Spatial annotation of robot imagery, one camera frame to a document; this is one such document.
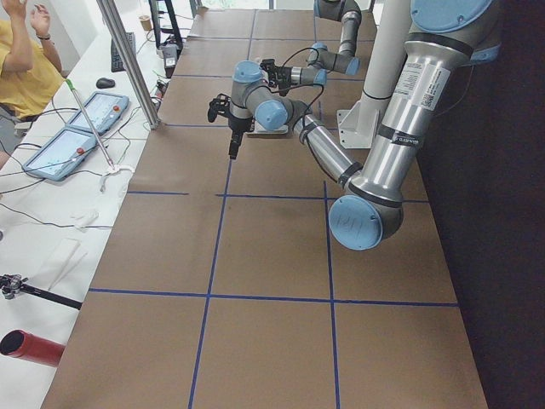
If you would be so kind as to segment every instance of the red cylinder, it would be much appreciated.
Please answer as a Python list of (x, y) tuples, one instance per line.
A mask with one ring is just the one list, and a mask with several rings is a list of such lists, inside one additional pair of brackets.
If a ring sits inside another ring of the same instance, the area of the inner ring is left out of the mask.
[(0, 342), (2, 355), (57, 367), (64, 345), (37, 337), (22, 330), (11, 331)]

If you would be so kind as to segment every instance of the sticker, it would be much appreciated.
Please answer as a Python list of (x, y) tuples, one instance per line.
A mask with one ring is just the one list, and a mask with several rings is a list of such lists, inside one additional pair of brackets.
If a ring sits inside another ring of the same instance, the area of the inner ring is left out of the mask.
[(450, 71), (440, 66), (408, 62), (393, 93), (410, 101), (411, 105), (433, 111), (449, 76)]

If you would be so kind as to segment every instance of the white table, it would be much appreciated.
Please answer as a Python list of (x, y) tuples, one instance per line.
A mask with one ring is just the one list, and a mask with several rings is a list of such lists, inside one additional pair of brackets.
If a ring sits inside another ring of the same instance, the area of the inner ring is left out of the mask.
[[(127, 31), (133, 31), (137, 37), (137, 59), (148, 89), (154, 87), (159, 74), (164, 74), (163, 62), (155, 51), (155, 44), (147, 42), (145, 33), (134, 15), (123, 19)], [(130, 105), (121, 121), (112, 132), (124, 123), (133, 108), (139, 106), (129, 78), (125, 72), (110, 72), (109, 32), (105, 29), (91, 44), (88, 51), (78, 62), (69, 78), (78, 89), (82, 99), (87, 99), (96, 90), (95, 82), (100, 77), (115, 79), (117, 85), (108, 89), (130, 98)], [(63, 84), (54, 97), (57, 108), (76, 107), (71, 91)], [(55, 114), (42, 116), (32, 127), (23, 142), (42, 146), (64, 124)], [(121, 164), (135, 167), (146, 144), (149, 127), (141, 109), (123, 133), (130, 139), (130, 147)], [(119, 134), (106, 142), (108, 152), (117, 162), (128, 142)], [(20, 147), (14, 157), (20, 162), (30, 158), (36, 149)], [(77, 170), (91, 170), (103, 174), (107, 169), (102, 152), (97, 149), (91, 153)], [(20, 171), (20, 166), (13, 160), (3, 167), (0, 173), (0, 192), (23, 187), (36, 181), (25, 174), (1, 176)], [(6, 193), (0, 203), (13, 209), (28, 213), (43, 222), (55, 222), (62, 225), (74, 224), (74, 216), (81, 216), (90, 211), (98, 213), (93, 225), (112, 226), (123, 202), (131, 173), (124, 170), (106, 180), (106, 191), (99, 190), (99, 177), (90, 173), (78, 173), (62, 183), (44, 181), (14, 193)], [(72, 257), (73, 266), (65, 271), (64, 278), (51, 289), (64, 297), (82, 301), (93, 278), (100, 256), (106, 245), (110, 229), (56, 228), (40, 225), (26, 216), (16, 214), (0, 207), (0, 228), (4, 238), (0, 241), (0, 274), (21, 274), (29, 278), (29, 285), (47, 289), (55, 274), (43, 271), (43, 265), (50, 258), (55, 248), (63, 240), (72, 239), (79, 243)], [(14, 300), (0, 299), (0, 337), (8, 332), (21, 329), (57, 343), (66, 344), (77, 318), (77, 310), (43, 300), (38, 297), (21, 294)], [(36, 409), (43, 398), (55, 374), (55, 369), (24, 360), (17, 360), (0, 355), (0, 395), (2, 407), (18, 409)]]

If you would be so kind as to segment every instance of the keyboard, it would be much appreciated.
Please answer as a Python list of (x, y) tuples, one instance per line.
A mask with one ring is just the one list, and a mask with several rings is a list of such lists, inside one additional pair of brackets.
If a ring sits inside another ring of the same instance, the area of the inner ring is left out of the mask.
[[(136, 55), (135, 34), (133, 32), (125, 32), (125, 37), (127, 37), (127, 40), (129, 40), (130, 47), (132, 48), (133, 53)], [(121, 60), (121, 55), (119, 55), (118, 48), (116, 47), (116, 44), (113, 43), (113, 40), (110, 47), (110, 55), (112, 56), (112, 72), (125, 71), (123, 60)]]

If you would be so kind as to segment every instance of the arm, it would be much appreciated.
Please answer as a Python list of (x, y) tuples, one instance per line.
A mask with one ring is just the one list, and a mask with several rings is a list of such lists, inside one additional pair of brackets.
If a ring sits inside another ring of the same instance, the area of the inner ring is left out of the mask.
[(43, 4), (37, 4), (31, 12), (31, 26), (36, 30), (36, 35), (42, 42), (43, 54), (54, 65), (58, 72), (62, 70), (59, 53), (49, 35), (50, 17), (49, 11)]
[(11, 50), (3, 62), (2, 71), (23, 72), (32, 69), (31, 39), (26, 31), (26, 0), (2, 0), (2, 6), (11, 20), (13, 42)]

